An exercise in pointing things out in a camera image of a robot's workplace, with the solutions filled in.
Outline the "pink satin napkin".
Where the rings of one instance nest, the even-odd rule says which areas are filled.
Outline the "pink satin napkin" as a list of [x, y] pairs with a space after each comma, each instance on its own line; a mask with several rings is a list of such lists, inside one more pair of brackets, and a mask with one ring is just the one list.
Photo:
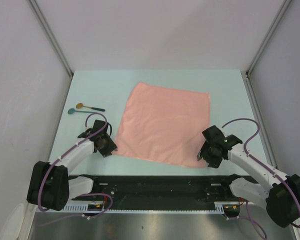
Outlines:
[[130, 93], [115, 137], [116, 155], [204, 168], [198, 160], [210, 125], [210, 94], [140, 82]]

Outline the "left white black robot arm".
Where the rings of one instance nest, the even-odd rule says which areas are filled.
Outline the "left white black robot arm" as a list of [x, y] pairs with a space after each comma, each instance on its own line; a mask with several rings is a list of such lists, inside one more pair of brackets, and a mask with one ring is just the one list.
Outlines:
[[70, 173], [94, 153], [99, 152], [104, 158], [112, 155], [117, 145], [110, 137], [111, 130], [112, 125], [107, 121], [95, 120], [93, 127], [78, 135], [76, 143], [57, 160], [38, 161], [32, 170], [27, 202], [46, 212], [61, 211], [70, 199], [81, 195], [97, 199], [101, 188], [92, 179], [84, 176], [70, 179]]

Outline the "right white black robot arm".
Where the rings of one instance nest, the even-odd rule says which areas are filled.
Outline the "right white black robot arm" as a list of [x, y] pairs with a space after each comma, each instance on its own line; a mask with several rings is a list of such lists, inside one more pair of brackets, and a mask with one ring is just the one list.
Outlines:
[[266, 210], [278, 226], [285, 228], [300, 220], [300, 176], [288, 175], [254, 157], [247, 143], [237, 136], [224, 134], [213, 125], [202, 132], [205, 139], [197, 158], [217, 169], [228, 160], [246, 171], [255, 182], [236, 176], [220, 188], [221, 196], [232, 201], [241, 197]]

